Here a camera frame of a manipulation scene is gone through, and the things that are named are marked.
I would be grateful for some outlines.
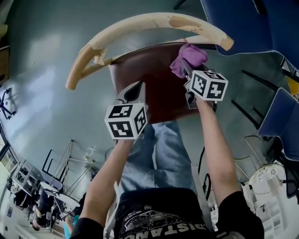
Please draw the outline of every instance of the light blue denim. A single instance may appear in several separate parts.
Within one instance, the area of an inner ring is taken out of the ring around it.
[[[152,159],[156,145],[156,164]],[[137,139],[121,177],[120,193],[150,188],[187,188],[196,193],[191,161],[176,121],[147,125]]]

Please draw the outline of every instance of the brown leather seat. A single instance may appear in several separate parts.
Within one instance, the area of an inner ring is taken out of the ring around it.
[[[183,86],[186,79],[178,78],[169,67],[183,44],[173,42],[146,47],[127,53],[110,65],[116,94],[136,81],[146,83],[151,124],[198,113],[188,108]]]

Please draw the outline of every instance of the purple cloth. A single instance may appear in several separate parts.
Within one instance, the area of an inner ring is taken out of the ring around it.
[[[171,71],[178,77],[185,78],[181,63],[182,59],[185,59],[192,68],[196,68],[207,61],[207,53],[189,43],[180,48],[178,57],[173,61],[173,63],[171,63],[170,68]]]

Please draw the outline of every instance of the black and white marker cube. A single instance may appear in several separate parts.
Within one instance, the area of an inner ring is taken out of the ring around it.
[[[112,139],[137,139],[148,123],[145,104],[110,105],[105,115],[105,123]]]
[[[222,101],[228,80],[216,72],[194,70],[189,90],[203,100]]]

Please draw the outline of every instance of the gray floor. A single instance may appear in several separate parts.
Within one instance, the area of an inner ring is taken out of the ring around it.
[[[104,153],[114,145],[104,124],[107,106],[114,101],[108,69],[98,71],[79,83],[75,91],[64,86],[78,51],[98,32],[124,18],[149,12],[172,12],[175,0],[27,0],[15,1],[8,16],[11,46],[10,81],[1,90],[13,88],[17,114],[5,120],[8,140],[20,160],[39,169],[53,149],[62,154],[70,139],[82,149],[95,148],[98,167]],[[201,19],[205,15],[197,0],[188,0],[179,13]],[[190,36],[186,32],[155,29],[119,40],[108,56],[159,42]],[[248,70],[277,85],[286,86],[275,53],[220,56],[208,51],[207,65],[222,73],[229,86],[219,103],[218,118],[235,158],[249,155],[244,136],[256,129],[231,103],[235,99],[252,112],[255,106],[265,113],[273,92],[244,76]],[[179,120],[185,146],[192,162],[199,160],[203,137],[199,116]]]

